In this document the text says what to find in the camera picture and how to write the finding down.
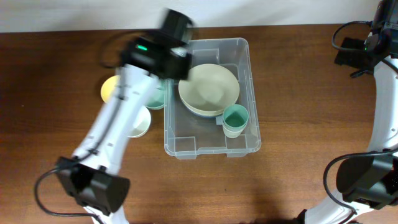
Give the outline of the green cup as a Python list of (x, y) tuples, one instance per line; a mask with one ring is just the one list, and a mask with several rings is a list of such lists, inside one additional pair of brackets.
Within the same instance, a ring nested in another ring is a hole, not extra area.
[(243, 105), (234, 104), (223, 111), (222, 119), (228, 129), (241, 130), (249, 121), (249, 112)]

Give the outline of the clear plastic storage container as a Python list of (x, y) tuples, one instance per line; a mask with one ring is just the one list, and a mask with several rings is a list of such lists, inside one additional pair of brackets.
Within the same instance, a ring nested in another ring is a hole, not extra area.
[(238, 79), (240, 95), (235, 104), (249, 112), (249, 121), (237, 138), (224, 135), (216, 118), (202, 118), (191, 113), (178, 93), (178, 80), (165, 82), (164, 141), (165, 151), (177, 159), (195, 159), (202, 154), (226, 154), (243, 157), (261, 147), (249, 44), (244, 38), (190, 41), (192, 66), (216, 64), (227, 68)]

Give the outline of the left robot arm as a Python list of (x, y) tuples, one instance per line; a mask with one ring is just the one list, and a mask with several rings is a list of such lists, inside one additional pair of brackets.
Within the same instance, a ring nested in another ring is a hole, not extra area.
[(168, 10), (158, 29), (131, 40), (120, 53), (119, 80), (83, 142), (55, 173), (66, 191), (95, 223), (127, 223), (123, 203), (130, 181), (120, 177), (129, 132), (160, 80), (185, 80), (192, 61), (192, 20)]

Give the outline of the white label in container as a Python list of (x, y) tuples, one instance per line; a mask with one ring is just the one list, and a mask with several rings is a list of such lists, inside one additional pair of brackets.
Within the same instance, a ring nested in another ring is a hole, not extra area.
[(222, 115), (216, 117), (216, 125), (217, 126), (223, 125), (223, 116)]

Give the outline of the cream white plate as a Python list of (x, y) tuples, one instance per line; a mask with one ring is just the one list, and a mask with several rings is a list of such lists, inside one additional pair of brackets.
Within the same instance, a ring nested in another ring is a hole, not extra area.
[(227, 68), (216, 64), (197, 65), (189, 70), (188, 79), (178, 84), (178, 93), (187, 96), (239, 97), (238, 79)]

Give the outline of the white bowl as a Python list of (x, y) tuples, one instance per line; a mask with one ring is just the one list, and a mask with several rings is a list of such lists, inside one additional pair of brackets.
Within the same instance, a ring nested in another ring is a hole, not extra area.
[(145, 135), (145, 133), (148, 132), (150, 128), (151, 121), (152, 121), (152, 116), (150, 114), (150, 111), (145, 106), (143, 106), (139, 110), (137, 118), (134, 124), (132, 125), (128, 137), (139, 138)]

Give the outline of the dark blue plate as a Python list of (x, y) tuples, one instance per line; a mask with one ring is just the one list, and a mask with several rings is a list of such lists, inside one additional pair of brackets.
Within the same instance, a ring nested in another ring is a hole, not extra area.
[(199, 116), (199, 117), (202, 117), (202, 118), (216, 118), (216, 117), (218, 117), (218, 116), (222, 116), (222, 113), (221, 114), (216, 114), (216, 115), (203, 115), (203, 114), (200, 114), (200, 113), (197, 113), (197, 112), (195, 112), (195, 111), (193, 111), (192, 109), (190, 109), (190, 108), (187, 108), (191, 113), (193, 113), (194, 115), (196, 115), (196, 116)]

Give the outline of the beige plate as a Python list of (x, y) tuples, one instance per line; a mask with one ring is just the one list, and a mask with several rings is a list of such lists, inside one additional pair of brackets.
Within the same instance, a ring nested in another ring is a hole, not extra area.
[(203, 115), (221, 114), (223, 111), (235, 104), (239, 97), (222, 96), (180, 96), (182, 103), (193, 111)]

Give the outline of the yellow bowl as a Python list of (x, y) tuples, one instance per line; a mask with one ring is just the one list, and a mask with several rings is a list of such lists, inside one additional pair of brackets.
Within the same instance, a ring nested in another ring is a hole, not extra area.
[(119, 75), (109, 77), (101, 86), (100, 95), (104, 103), (107, 103), (111, 97), (115, 86), (118, 84)]

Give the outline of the cream white cup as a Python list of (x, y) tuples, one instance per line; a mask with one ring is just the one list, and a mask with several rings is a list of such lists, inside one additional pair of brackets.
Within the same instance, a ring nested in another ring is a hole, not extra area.
[(237, 138), (244, 131), (244, 129), (245, 129), (245, 126), (235, 128), (235, 127), (227, 126), (226, 124), (223, 125), (224, 135), (231, 139)]

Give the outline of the grey cup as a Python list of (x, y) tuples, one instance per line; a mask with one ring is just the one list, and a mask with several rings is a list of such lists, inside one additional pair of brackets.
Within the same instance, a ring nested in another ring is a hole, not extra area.
[(229, 119), (223, 121), (223, 128), (228, 132), (242, 132), (247, 126), (247, 121), (241, 119)]

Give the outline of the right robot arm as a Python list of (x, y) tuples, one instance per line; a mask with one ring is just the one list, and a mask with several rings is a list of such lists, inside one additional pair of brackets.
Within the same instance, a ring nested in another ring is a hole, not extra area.
[(397, 205), (397, 1), (380, 1), (362, 47), (333, 44), (340, 52), (371, 58), (366, 68), (376, 81), (376, 108), (366, 152), (330, 161), (323, 173), (326, 198), (303, 210), (296, 223), (350, 223), (356, 217)]

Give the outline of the green bowl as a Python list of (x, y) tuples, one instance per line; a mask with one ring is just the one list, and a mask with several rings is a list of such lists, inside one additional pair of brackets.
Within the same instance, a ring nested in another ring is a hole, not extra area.
[(147, 100), (146, 107), (150, 110), (160, 110), (165, 105), (165, 81), (159, 80), (151, 97)]

